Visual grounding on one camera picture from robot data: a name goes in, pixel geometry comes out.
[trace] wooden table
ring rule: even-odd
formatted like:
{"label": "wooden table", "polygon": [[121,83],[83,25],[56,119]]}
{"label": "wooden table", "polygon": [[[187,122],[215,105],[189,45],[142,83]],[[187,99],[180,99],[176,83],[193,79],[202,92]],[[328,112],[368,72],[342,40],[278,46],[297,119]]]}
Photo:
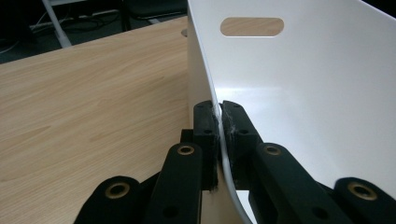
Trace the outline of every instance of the wooden table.
{"label": "wooden table", "polygon": [[105,179],[159,172],[189,128],[187,19],[0,65],[0,223],[73,223]]}

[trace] screw hole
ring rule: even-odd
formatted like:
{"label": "screw hole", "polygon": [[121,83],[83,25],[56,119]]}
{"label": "screw hole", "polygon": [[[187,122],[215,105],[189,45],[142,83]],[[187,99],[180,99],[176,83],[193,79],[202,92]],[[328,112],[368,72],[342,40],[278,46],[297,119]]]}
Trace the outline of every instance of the screw hole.
{"label": "screw hole", "polygon": [[187,35],[187,29],[184,29],[184,30],[182,30],[181,31],[181,34],[184,36],[184,37],[187,37],[188,35]]}
{"label": "screw hole", "polygon": [[347,188],[355,196],[367,201],[374,201],[378,197],[371,188],[357,182],[349,183]]}
{"label": "screw hole", "polygon": [[177,149],[177,153],[183,156],[190,155],[194,152],[194,148],[190,146],[181,146]]}
{"label": "screw hole", "polygon": [[165,209],[163,209],[163,216],[167,218],[173,218],[177,217],[178,215],[178,209],[174,206],[168,206]]}
{"label": "screw hole", "polygon": [[114,183],[110,185],[105,192],[105,195],[109,199],[122,198],[129,192],[129,185],[124,182]]}
{"label": "screw hole", "polygon": [[241,133],[241,134],[247,134],[247,133],[248,133],[248,130],[240,130],[239,133]]}
{"label": "screw hole", "polygon": [[312,213],[320,218],[320,219],[328,219],[329,218],[329,214],[326,212],[326,210],[324,210],[321,207],[313,207],[312,208]]}
{"label": "screw hole", "polygon": [[265,152],[273,155],[273,156],[278,156],[282,152],[279,148],[277,147],[265,147],[264,148]]}

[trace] black bracket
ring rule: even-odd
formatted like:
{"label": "black bracket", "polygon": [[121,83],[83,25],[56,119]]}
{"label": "black bracket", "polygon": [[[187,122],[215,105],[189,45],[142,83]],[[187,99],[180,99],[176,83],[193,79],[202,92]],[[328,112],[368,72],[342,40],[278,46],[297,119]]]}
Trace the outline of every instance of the black bracket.
{"label": "black bracket", "polygon": [[[258,223],[396,223],[396,201],[376,185],[355,177],[321,185],[284,147],[263,142],[241,105],[221,108],[233,182],[249,190]],[[218,184],[218,156],[218,121],[202,102],[158,174],[142,183],[109,178],[75,223],[199,223],[202,190]]]}

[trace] oval slot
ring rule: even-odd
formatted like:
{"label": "oval slot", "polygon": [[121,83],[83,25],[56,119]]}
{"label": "oval slot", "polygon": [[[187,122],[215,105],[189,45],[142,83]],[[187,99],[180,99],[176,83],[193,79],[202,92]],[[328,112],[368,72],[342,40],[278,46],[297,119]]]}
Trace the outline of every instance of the oval slot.
{"label": "oval slot", "polygon": [[244,18],[230,17],[220,26],[226,36],[276,36],[284,27],[280,18]]}

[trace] white curved panel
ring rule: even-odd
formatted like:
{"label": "white curved panel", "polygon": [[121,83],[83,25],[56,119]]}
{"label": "white curved panel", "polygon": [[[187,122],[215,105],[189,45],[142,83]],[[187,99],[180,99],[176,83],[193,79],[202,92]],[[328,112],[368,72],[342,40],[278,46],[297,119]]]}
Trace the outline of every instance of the white curved panel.
{"label": "white curved panel", "polygon": [[[396,198],[396,20],[358,0],[189,4],[189,45],[199,45],[189,61],[202,68],[190,75],[214,100],[243,105],[262,139],[317,181],[356,176]],[[284,29],[228,37],[219,28],[229,17],[280,18]],[[190,85],[192,105],[208,98],[201,88]]]}

